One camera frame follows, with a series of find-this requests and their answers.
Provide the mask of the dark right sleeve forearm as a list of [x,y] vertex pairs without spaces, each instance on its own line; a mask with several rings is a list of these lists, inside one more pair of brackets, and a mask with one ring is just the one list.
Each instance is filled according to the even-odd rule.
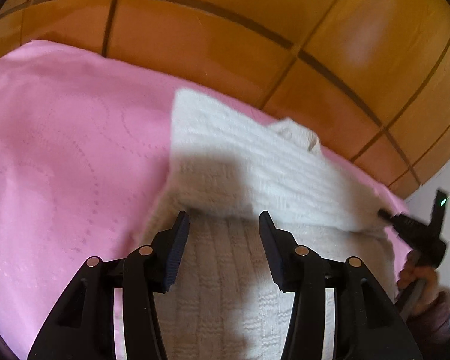
[[438,348],[450,339],[450,291],[441,289],[426,311],[406,321],[420,348]]

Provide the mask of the person's right hand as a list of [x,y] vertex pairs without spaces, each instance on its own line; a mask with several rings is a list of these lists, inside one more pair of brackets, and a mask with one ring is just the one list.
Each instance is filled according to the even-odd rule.
[[434,267],[420,266],[420,253],[410,251],[401,269],[397,300],[403,304],[400,315],[403,320],[427,311],[439,295],[438,274]]

